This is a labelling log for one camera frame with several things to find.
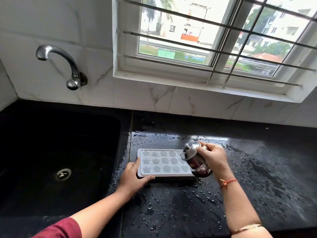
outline black granite countertop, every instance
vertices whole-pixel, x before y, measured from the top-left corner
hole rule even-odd
[[[286,230],[297,235],[317,227],[317,129],[23,100],[1,112],[2,124],[8,113],[22,107],[101,114],[121,122],[115,168],[105,195],[114,192],[125,165],[136,160],[139,148],[181,149],[186,142],[202,140],[226,149],[236,178],[264,226],[276,237],[290,237]],[[30,237],[62,218],[0,217],[0,237],[16,234],[18,225],[25,236],[15,237]],[[210,176],[194,183],[148,184],[115,215],[101,237],[228,235],[222,195]]]

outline drain strainer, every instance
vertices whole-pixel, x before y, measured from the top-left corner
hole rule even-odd
[[[61,169],[54,174],[54,179],[56,181],[65,181],[70,177],[71,174],[72,171],[70,169]]]

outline white wall tile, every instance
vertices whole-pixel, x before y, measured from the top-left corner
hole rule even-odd
[[[17,95],[0,60],[0,111],[17,100]]]
[[[301,103],[284,124],[317,128],[317,88]]]
[[[243,96],[177,87],[170,113],[231,119]]]
[[[85,48],[7,33],[0,33],[0,43],[0,58],[20,98],[91,104],[89,80],[80,90],[71,91],[66,87],[71,69],[63,57],[51,53],[48,61],[39,61],[35,56],[40,44],[56,45],[68,52],[87,74]]]
[[[117,108],[168,113],[175,86],[114,78]]]
[[[79,0],[84,43],[112,49],[111,0]]]
[[[91,83],[91,104],[113,107],[112,52],[86,48],[86,58]]]
[[[298,103],[245,97],[232,119],[263,123],[283,123],[298,106]]]
[[[78,0],[0,0],[0,28],[81,42]]]

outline metal bar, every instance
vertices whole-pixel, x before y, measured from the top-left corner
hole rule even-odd
[[[294,41],[290,41],[290,40],[286,40],[286,39],[282,39],[282,38],[278,38],[278,37],[269,36],[269,35],[262,34],[262,33],[249,31],[249,30],[246,30],[246,29],[238,28],[238,27],[229,26],[229,25],[218,23],[218,22],[215,22],[215,21],[209,21],[209,20],[205,20],[205,19],[202,19],[202,18],[189,16],[189,15],[186,15],[186,14],[182,14],[182,13],[166,10],[166,9],[163,9],[163,8],[160,8],[160,7],[154,7],[154,6],[151,6],[151,5],[148,5],[148,4],[145,4],[145,3],[140,3],[140,2],[137,2],[137,1],[132,1],[132,0],[119,0],[119,1],[122,1],[122,2],[125,2],[125,3],[129,3],[129,4],[132,4],[132,5],[136,5],[136,6],[139,6],[139,7],[150,8],[150,9],[153,9],[153,10],[156,10],[156,11],[160,11],[160,12],[168,13],[168,14],[171,14],[171,15],[184,17],[184,18],[187,18],[187,19],[192,19],[192,20],[195,20],[195,21],[200,21],[200,22],[212,24],[212,25],[215,25],[215,26],[218,26],[218,27],[230,28],[230,29],[235,30],[235,31],[251,33],[252,35],[257,35],[257,36],[260,36],[260,37],[267,37],[267,38],[270,38],[270,39],[273,39],[273,40],[286,42],[286,43],[289,43],[289,44],[293,44],[293,45],[297,45],[297,46],[301,46],[301,47],[307,47],[307,48],[310,48],[310,49],[317,50],[317,47],[309,46],[309,45],[302,44],[302,43],[299,43],[299,42],[294,42]]]
[[[236,9],[235,14],[233,15],[233,19],[232,19],[231,22],[230,22],[230,25],[233,25],[233,24],[236,22],[236,19],[237,19],[237,17],[238,17],[238,13],[240,12],[240,9],[241,9],[242,4],[243,4],[243,1],[240,0],[240,1],[239,1],[239,4],[238,4],[238,8]],[[223,51],[223,50],[224,50],[224,47],[226,46],[227,40],[228,40],[228,38],[229,38],[229,36],[230,36],[230,33],[231,33],[231,29],[228,29],[228,30],[227,30],[227,33],[226,33],[226,36],[225,36],[225,38],[224,38],[224,41],[222,42],[222,46],[221,46],[220,51]],[[220,57],[221,57],[221,53],[218,53],[217,56],[216,56],[216,61],[215,61],[215,64],[214,64],[212,70],[216,70],[216,67],[217,67],[217,64],[218,64],[218,62],[219,62],[219,60],[220,60]],[[214,73],[211,73],[211,74],[210,74],[210,76],[209,76],[209,78],[208,78],[208,80],[207,80],[206,85],[209,84],[209,81],[212,79],[213,74],[214,74]]]
[[[135,56],[129,56],[129,55],[123,55],[123,54],[119,54],[119,55],[121,55],[125,58],[154,62],[154,63],[159,63],[159,64],[166,64],[166,65],[171,65],[171,66],[180,67],[180,68],[189,68],[189,69],[194,69],[194,70],[198,70],[198,71],[213,72],[213,73],[223,74],[223,75],[229,74],[227,72],[221,72],[221,71],[211,70],[211,69],[207,69],[207,68],[197,68],[197,67],[192,67],[192,66],[187,66],[187,65],[182,65],[182,64],[163,62],[163,61],[159,61],[159,60],[152,60],[152,59],[148,59],[148,58],[141,58],[141,57],[135,57]],[[258,77],[240,75],[240,74],[233,74],[233,75],[236,77],[241,77],[241,78],[248,78],[248,79],[261,80],[261,81],[267,81],[267,82],[273,82],[273,83],[287,84],[287,85],[298,86],[298,87],[303,86],[302,84],[291,83],[291,82],[282,82],[282,81],[277,81],[277,80],[272,80],[272,79],[267,79],[267,78],[258,78]]]
[[[130,31],[121,31],[121,32],[123,32],[125,34],[129,34],[129,35],[133,35],[133,36],[145,37],[145,38],[150,38],[150,39],[154,39],[154,40],[158,40],[158,41],[163,41],[163,42],[168,42],[168,43],[172,43],[172,44],[177,44],[177,45],[184,46],[184,47],[192,47],[192,48],[205,50],[205,51],[209,51],[209,52],[215,52],[215,53],[219,53],[219,54],[236,56],[237,58],[238,57],[242,57],[242,58],[246,58],[246,59],[272,63],[272,64],[276,64],[276,65],[282,65],[282,66],[286,66],[286,67],[290,67],[290,68],[298,68],[298,69],[303,69],[303,70],[312,71],[312,72],[316,72],[317,71],[316,69],[313,69],[313,68],[304,68],[304,67],[300,67],[300,66],[286,64],[286,63],[267,61],[267,60],[260,59],[260,58],[254,58],[254,57],[249,57],[249,56],[245,56],[245,55],[238,55],[238,54],[235,54],[235,53],[228,53],[228,52],[219,51],[219,50],[216,50],[216,49],[198,47],[198,46],[191,45],[191,44],[186,44],[186,43],[182,43],[182,42],[172,41],[172,40],[168,40],[168,39],[164,39],[164,38],[160,38],[160,37],[153,37],[153,36],[149,36],[149,35],[145,35],[145,34],[141,34],[141,33],[135,33],[135,32],[130,32]]]
[[[275,11],[285,12],[287,14],[290,14],[290,15],[293,15],[293,16],[296,16],[296,17],[300,17],[300,18],[303,18],[303,19],[306,19],[306,20],[309,20],[309,21],[317,22],[317,18],[310,17],[310,16],[307,16],[307,15],[304,15],[304,14],[301,14],[301,13],[298,13],[298,12],[290,11],[290,10],[287,10],[287,9],[284,9],[284,8],[281,8],[281,7],[277,7],[277,6],[274,6],[274,5],[271,5],[271,4],[263,3],[261,1],[257,1],[257,0],[243,0],[243,1],[247,1],[247,2],[250,2],[250,3],[253,3],[253,4],[257,4],[257,5],[260,5],[260,6],[264,6],[264,7],[268,7],[268,8],[271,8],[271,9],[275,10]]]
[[[264,9],[264,6],[261,6],[260,10],[259,10],[258,13],[256,14],[256,18],[254,19],[254,21],[253,21],[253,23],[252,23],[252,26],[251,26],[251,28],[250,28],[250,31],[253,31],[254,27],[256,26],[256,23],[257,23],[257,21],[258,21],[260,15],[262,14],[263,9]],[[239,51],[238,55],[241,55],[241,53],[242,53],[242,51],[243,51],[245,45],[247,44],[247,42],[248,42],[250,36],[251,36],[251,33],[249,33],[249,34],[247,35],[246,39],[244,40],[244,42],[243,42],[243,44],[242,44],[242,46],[241,46],[241,48],[240,48],[240,51]],[[237,57],[236,60],[233,62],[232,67],[231,67],[231,69],[230,69],[230,73],[232,73],[233,70],[235,69],[235,66],[236,66],[238,60],[239,60],[239,57]],[[227,82],[229,81],[229,78],[230,78],[230,74],[228,75],[228,77],[227,77],[226,80],[224,81],[223,88],[226,87],[226,84],[227,84]]]

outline black sink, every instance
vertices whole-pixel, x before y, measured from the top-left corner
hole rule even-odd
[[[103,198],[120,122],[66,111],[24,112],[2,136],[0,217],[69,216]],[[64,181],[56,173],[70,169]]]

